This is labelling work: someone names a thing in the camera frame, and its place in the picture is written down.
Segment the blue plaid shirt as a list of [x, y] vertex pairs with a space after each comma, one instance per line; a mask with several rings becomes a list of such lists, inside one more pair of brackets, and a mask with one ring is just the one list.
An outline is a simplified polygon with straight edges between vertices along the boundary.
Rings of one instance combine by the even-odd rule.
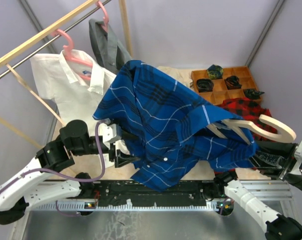
[[109, 119], [135, 136], [125, 141], [137, 157], [132, 179], [158, 192], [176, 185], [201, 160], [220, 173], [253, 167], [249, 159], [257, 144], [249, 130], [244, 141], [226, 127], [221, 129], [224, 138], [208, 129], [238, 115], [140, 60], [120, 69], [93, 118]]

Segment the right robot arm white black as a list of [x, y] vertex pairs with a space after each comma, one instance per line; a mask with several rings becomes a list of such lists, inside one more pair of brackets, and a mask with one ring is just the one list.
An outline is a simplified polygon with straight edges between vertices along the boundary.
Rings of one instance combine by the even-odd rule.
[[[256, 168], [302, 191], [302, 140], [299, 144], [265, 142], [251, 158]], [[225, 172], [214, 178], [214, 192], [220, 198], [231, 198], [261, 227], [266, 239], [302, 240], [302, 225], [269, 208], [250, 193], [234, 173]]]

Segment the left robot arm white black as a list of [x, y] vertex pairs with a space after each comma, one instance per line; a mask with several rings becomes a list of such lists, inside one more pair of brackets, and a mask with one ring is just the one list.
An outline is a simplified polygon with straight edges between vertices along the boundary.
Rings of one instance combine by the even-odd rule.
[[[21, 171], [0, 185], [0, 225], [14, 223], [26, 212], [45, 203], [91, 197], [95, 192], [94, 183], [105, 173], [105, 154], [117, 168], [139, 160], [115, 147], [115, 142], [136, 141], [137, 136], [112, 122], [106, 125], [106, 130], [102, 136], [89, 136], [88, 126], [82, 120], [73, 120], [61, 128], [56, 140], [47, 143]], [[76, 177], [61, 173], [74, 165], [74, 156], [96, 154], [101, 162], [98, 177], [91, 178], [85, 172]]]

